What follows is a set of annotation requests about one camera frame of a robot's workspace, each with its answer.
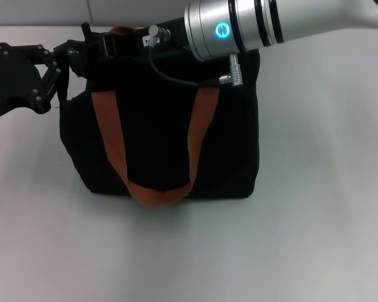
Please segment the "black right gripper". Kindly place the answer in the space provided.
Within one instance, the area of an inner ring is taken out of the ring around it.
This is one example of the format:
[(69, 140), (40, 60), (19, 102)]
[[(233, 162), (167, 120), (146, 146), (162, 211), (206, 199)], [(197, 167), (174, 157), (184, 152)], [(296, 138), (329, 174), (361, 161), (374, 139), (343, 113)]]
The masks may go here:
[[(181, 55), (188, 50), (188, 38), (185, 31), (184, 18), (177, 18), (157, 24), (158, 27), (168, 30), (170, 38), (168, 41), (159, 41), (153, 48), (154, 57), (169, 57)], [(100, 33), (98, 37), (98, 48), (100, 57), (112, 59), (118, 54), (121, 57), (148, 57), (149, 47), (149, 26), (147, 27), (116, 27), (115, 37), (110, 33)]]

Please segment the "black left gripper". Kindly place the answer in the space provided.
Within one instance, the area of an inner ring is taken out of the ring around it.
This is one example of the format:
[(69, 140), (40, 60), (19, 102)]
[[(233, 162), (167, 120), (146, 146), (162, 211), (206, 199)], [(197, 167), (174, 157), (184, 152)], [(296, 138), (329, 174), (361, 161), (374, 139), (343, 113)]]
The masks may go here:
[(66, 101), (70, 71), (78, 77), (92, 73), (91, 43), (68, 40), (52, 51), (41, 44), (0, 43), (0, 117), (17, 108), (47, 113), (55, 95)]

